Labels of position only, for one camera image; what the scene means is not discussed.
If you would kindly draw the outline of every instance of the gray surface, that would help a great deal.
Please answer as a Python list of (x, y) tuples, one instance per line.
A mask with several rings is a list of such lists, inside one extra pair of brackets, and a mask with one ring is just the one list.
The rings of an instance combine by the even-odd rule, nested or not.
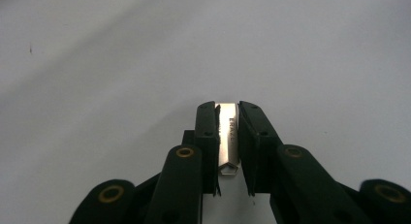
[[(411, 0), (0, 0), (0, 223), (67, 223), (245, 100), (354, 188), (411, 189)], [(273, 223), (242, 175), (204, 223)]]

